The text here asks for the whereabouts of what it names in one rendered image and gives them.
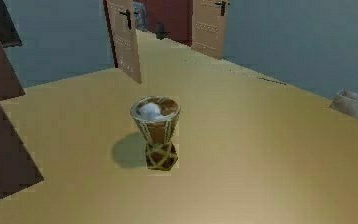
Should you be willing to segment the dark brown chest of drawers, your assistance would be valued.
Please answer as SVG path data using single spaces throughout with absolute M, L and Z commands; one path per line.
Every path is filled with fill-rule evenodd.
M 0 200 L 44 177 L 0 104 Z

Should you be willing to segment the brown woven waste bin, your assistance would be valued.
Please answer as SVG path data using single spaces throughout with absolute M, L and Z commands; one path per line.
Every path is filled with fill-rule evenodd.
M 179 104 L 167 96 L 147 96 L 131 106 L 130 115 L 145 139 L 147 167 L 170 171 L 178 160 L 172 137 L 179 121 Z

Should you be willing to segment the small dark grey object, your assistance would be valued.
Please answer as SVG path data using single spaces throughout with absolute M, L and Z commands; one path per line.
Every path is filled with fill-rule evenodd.
M 159 40 L 163 40 L 168 37 L 169 32 L 166 30 L 165 25 L 161 22 L 157 22 L 155 25 L 155 35 Z

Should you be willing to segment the tan open room door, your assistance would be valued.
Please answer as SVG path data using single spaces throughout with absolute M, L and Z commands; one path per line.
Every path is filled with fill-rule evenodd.
M 135 82 L 141 83 L 133 0 L 103 0 L 103 6 L 114 66 Z M 124 12 L 126 9 L 131 12 L 131 30 L 127 26 L 126 17 L 119 14 L 119 12 Z

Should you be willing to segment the pale grey box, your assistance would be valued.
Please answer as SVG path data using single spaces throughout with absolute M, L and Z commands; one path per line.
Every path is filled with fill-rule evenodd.
M 358 93 L 342 89 L 334 96 L 330 108 L 358 119 Z

